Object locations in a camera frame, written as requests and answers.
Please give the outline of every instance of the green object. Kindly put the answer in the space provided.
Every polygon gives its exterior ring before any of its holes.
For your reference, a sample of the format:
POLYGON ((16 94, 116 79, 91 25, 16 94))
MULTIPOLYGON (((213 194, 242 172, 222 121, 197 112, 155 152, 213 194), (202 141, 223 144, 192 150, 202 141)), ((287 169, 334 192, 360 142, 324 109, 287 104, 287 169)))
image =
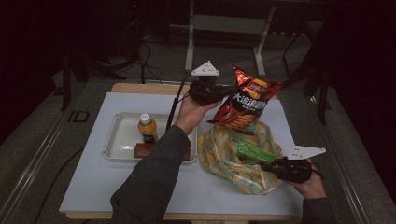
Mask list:
POLYGON ((271 164, 276 160, 276 155, 259 147, 254 147, 244 142, 238 142, 238 149, 236 150, 236 156, 239 160, 249 160, 255 161, 256 163, 264 162, 266 164, 271 164))

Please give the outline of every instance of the red chip bag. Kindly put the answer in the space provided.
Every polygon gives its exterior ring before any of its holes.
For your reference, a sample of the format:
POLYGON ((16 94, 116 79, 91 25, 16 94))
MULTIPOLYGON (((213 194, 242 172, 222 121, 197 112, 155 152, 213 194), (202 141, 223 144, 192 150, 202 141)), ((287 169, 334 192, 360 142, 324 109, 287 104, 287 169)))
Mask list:
POLYGON ((209 123, 225 125, 240 133, 254 134, 256 123, 268 101, 280 90, 282 83, 263 81, 249 76, 233 65, 237 91, 220 107, 209 123))

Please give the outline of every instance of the white tray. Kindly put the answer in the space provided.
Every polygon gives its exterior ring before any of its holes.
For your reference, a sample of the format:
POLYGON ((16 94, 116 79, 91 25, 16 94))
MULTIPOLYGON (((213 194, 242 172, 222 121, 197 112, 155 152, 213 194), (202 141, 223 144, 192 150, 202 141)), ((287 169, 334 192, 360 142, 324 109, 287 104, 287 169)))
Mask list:
MULTIPOLYGON (((142 134, 137 130, 137 123, 140 120, 137 113, 122 112, 115 116, 115 121, 111 134, 108 138, 104 155, 111 161, 138 161, 141 159, 134 157, 134 147, 136 143, 143 143, 142 134)), ((157 134, 161 138, 165 133, 168 116, 150 114, 150 117, 157 122, 157 134)), ((194 162, 197 158, 197 131, 194 129, 189 135, 191 141, 190 160, 183 162, 194 162)))

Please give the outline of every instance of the juice bottle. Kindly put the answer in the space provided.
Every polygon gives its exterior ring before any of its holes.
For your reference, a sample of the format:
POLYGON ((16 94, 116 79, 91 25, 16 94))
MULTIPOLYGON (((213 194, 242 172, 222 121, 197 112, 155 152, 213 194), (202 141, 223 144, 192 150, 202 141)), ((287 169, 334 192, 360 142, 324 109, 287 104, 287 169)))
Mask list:
POLYGON ((153 144, 158 140, 157 123, 149 114, 142 114, 140 121, 137 123, 137 129, 143 135, 143 142, 153 144))

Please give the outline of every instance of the dark background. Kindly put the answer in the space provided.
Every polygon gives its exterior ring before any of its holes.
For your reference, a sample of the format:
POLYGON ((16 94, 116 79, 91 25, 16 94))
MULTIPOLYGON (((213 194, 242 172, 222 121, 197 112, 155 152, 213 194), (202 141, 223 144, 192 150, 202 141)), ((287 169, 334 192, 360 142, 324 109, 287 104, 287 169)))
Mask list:
MULTIPOLYGON (((201 6, 196 10, 210 14, 223 8, 224 15, 235 13, 235 7, 225 1, 201 6)), ((257 7, 237 6, 239 16, 264 18, 257 7)), ((1 1, 0 143, 53 93, 51 78, 62 69, 62 59, 71 49, 103 62, 108 55, 134 55, 138 52, 139 30, 150 26, 166 39, 170 23, 189 23, 188 8, 189 1, 184 0, 1 1), (123 38, 134 44, 123 45, 123 38)), ((310 50, 311 58, 319 55, 332 62, 331 86, 336 88, 393 201, 395 9, 391 1, 363 1, 353 8, 335 10, 336 16, 327 21, 328 34, 310 50), (323 54, 329 46, 338 51, 326 58, 323 54)), ((279 6, 271 31, 287 35, 295 32, 300 11, 298 5, 291 9, 279 6)), ((321 8, 311 16, 323 19, 328 13, 321 8)))

